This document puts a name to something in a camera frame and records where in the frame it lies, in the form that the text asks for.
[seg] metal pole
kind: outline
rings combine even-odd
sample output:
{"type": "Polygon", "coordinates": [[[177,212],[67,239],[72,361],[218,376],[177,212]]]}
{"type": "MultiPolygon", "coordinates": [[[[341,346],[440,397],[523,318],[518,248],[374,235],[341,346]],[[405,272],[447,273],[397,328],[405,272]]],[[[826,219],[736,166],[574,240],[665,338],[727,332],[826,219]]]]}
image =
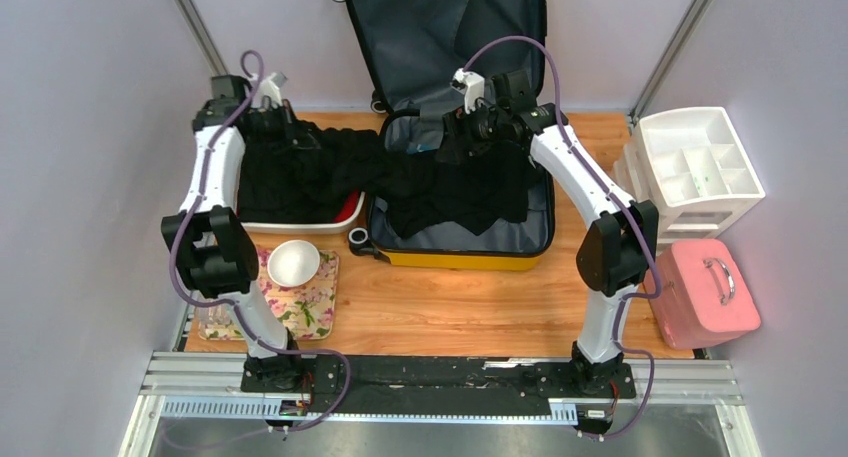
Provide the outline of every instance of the metal pole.
{"type": "Polygon", "coordinates": [[[200,46],[203,56],[206,57],[206,61],[209,62],[209,67],[212,69],[213,75],[227,74],[227,66],[224,64],[224,59],[221,58],[221,54],[218,52],[218,48],[215,47],[209,30],[203,24],[203,19],[200,18],[200,12],[198,12],[197,6],[194,5],[194,1],[174,1],[177,3],[177,7],[179,7],[183,17],[185,17],[191,33],[194,34],[194,38],[197,39],[197,44],[200,46]]]}
{"type": "Polygon", "coordinates": [[[651,104],[651,101],[654,99],[654,96],[656,95],[657,90],[659,90],[665,76],[668,74],[668,71],[677,59],[680,49],[682,49],[686,44],[686,41],[689,40],[692,30],[698,24],[698,21],[701,19],[701,16],[704,14],[704,11],[711,1],[712,0],[692,0],[692,3],[689,4],[689,8],[686,9],[686,13],[683,15],[683,19],[674,31],[674,35],[671,37],[671,41],[669,41],[665,52],[663,52],[659,63],[657,63],[656,68],[654,68],[654,72],[648,79],[648,83],[645,84],[645,88],[642,89],[639,99],[636,100],[636,105],[630,111],[630,118],[634,123],[645,115],[648,105],[651,104]]]}

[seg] floral placemat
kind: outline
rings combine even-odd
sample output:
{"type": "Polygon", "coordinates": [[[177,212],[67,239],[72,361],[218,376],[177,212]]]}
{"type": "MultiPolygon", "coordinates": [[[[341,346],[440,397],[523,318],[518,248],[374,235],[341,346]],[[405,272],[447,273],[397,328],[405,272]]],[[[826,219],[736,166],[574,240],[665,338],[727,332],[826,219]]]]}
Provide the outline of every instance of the floral placemat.
{"type": "MultiPolygon", "coordinates": [[[[339,254],[322,250],[321,266],[300,287],[281,287],[268,277],[268,257],[273,249],[256,247],[259,255],[259,288],[274,317],[285,324],[296,340],[320,340],[333,330],[339,254]]],[[[200,337],[207,340],[244,340],[223,305],[198,309],[200,337]]]]}

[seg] suitcase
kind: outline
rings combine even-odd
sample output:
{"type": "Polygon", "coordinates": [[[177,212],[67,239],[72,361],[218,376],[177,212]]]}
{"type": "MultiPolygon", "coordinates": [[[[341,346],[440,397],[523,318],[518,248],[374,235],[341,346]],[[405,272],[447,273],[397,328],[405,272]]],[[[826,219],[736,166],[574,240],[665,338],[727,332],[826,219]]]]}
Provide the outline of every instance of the suitcase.
{"type": "MultiPolygon", "coordinates": [[[[674,349],[722,344],[760,326],[739,268],[719,240],[679,240],[657,258],[663,281],[651,309],[674,349]]],[[[651,274],[646,287],[653,289],[651,274]]]]}
{"type": "MultiPolygon", "coordinates": [[[[388,117],[381,135],[399,152],[434,150],[442,116],[462,105],[450,80],[478,49],[506,35],[544,43],[545,0],[345,0],[374,83],[372,110],[388,117]]],[[[544,81],[544,56],[510,42],[484,55],[474,70],[484,77],[526,69],[536,95],[544,81]]],[[[400,238],[388,225],[387,203],[366,202],[373,255],[394,265],[485,270],[527,270],[554,236],[554,184],[549,174],[529,191],[523,223],[498,220],[479,236],[454,222],[400,238]]]]}

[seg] white plastic drawer organizer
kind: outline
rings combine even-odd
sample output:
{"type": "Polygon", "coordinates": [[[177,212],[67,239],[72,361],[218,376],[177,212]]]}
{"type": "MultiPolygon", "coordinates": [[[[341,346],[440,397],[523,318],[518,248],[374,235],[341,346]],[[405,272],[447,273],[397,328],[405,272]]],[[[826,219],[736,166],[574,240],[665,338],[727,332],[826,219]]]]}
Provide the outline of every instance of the white plastic drawer organizer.
{"type": "Polygon", "coordinates": [[[618,185],[659,209],[660,249],[719,235],[765,196],[722,107],[641,119],[613,170],[618,185]]]}

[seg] white storage box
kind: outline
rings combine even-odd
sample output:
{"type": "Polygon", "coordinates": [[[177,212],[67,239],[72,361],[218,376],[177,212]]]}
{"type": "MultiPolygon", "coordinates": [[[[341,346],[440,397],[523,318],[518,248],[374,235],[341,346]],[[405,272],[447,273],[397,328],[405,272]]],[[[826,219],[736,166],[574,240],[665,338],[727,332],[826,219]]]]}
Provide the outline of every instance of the white storage box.
{"type": "Polygon", "coordinates": [[[646,186],[644,197],[659,210],[661,248],[678,239],[713,238],[765,196],[722,107],[641,119],[623,160],[625,187],[642,200],[638,193],[646,186]]]}
{"type": "Polygon", "coordinates": [[[257,232],[260,234],[342,234],[356,227],[359,213],[362,211],[364,205],[365,192],[360,192],[359,200],[356,202],[356,209],[350,217],[342,222],[328,224],[262,224],[257,222],[242,222],[241,225],[248,232],[257,232]]]}

